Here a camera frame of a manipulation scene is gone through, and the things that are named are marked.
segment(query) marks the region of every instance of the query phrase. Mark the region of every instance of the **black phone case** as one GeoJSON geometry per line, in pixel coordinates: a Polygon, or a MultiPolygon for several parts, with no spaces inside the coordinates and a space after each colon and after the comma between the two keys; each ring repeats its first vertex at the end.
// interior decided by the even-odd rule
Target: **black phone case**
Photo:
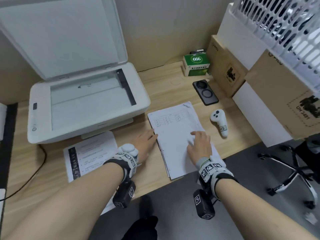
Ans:
{"type": "Polygon", "coordinates": [[[192,83],[204,105],[208,106],[219,102],[206,80],[199,80],[192,83]]]}

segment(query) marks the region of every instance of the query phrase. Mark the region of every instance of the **forearm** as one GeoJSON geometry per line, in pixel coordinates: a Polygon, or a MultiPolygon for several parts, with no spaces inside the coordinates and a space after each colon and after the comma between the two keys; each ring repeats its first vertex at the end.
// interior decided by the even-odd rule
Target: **forearm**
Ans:
{"type": "Polygon", "coordinates": [[[315,240],[305,228],[232,179],[217,182],[216,194],[246,240],[315,240]]]}
{"type": "Polygon", "coordinates": [[[88,239],[122,178],[122,168],[107,163],[72,181],[33,210],[7,239],[88,239]]]}

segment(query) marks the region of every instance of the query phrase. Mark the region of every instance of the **desk surface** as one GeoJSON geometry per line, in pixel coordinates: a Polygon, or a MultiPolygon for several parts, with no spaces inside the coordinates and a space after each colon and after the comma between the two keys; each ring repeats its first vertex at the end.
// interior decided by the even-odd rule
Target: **desk surface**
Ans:
{"type": "MultiPolygon", "coordinates": [[[[150,97],[151,105],[145,114],[135,117],[132,124],[112,130],[118,145],[130,142],[136,135],[151,128],[147,118],[148,113],[186,101],[193,104],[203,128],[210,134],[211,140],[222,158],[261,141],[234,101],[231,98],[226,98],[215,81],[210,81],[209,84],[220,102],[205,106],[192,86],[194,81],[204,79],[204,76],[185,77],[181,66],[182,62],[177,62],[139,72],[150,97]],[[220,136],[219,128],[209,119],[211,112],[215,109],[225,111],[229,130],[229,136],[226,139],[220,136]]],[[[43,161],[42,151],[37,145],[27,141],[27,121],[28,102],[26,101],[18,105],[7,195],[19,189],[43,161]]],[[[17,223],[39,202],[68,184],[63,149],[79,141],[81,141],[80,137],[74,137],[44,145],[48,153],[46,164],[27,186],[6,200],[2,238],[12,231],[17,223]]],[[[145,166],[138,168],[138,173],[134,175],[133,180],[137,186],[136,198],[171,182],[157,145],[155,145],[145,166]]]]}

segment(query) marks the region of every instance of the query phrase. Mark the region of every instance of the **green medicine box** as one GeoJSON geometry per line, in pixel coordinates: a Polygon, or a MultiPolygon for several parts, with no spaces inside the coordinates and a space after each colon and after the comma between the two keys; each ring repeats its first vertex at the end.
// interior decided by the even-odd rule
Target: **green medicine box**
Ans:
{"type": "Polygon", "coordinates": [[[205,53],[183,56],[183,72],[185,76],[205,75],[210,62],[205,53]]]}

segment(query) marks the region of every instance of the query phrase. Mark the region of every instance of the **black cable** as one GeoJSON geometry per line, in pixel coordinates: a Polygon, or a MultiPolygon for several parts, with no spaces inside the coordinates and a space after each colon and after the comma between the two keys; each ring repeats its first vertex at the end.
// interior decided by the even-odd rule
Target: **black cable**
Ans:
{"type": "Polygon", "coordinates": [[[11,197],[14,196],[16,193],[18,193],[20,190],[22,190],[23,187],[25,187],[25,186],[30,182],[30,180],[39,172],[39,170],[40,170],[40,169],[42,168],[42,166],[45,164],[45,162],[46,162],[46,160],[47,160],[47,152],[46,152],[46,150],[42,147],[42,145],[38,145],[38,146],[41,148],[41,150],[42,150],[43,153],[44,153],[44,159],[43,159],[43,162],[42,162],[42,164],[40,165],[40,167],[39,167],[39,168],[37,169],[37,171],[35,171],[35,173],[24,183],[24,185],[22,185],[22,186],[20,187],[20,189],[18,189],[16,192],[14,192],[13,194],[9,195],[8,197],[0,200],[0,202],[1,202],[1,201],[5,201],[6,199],[11,198],[11,197]]]}

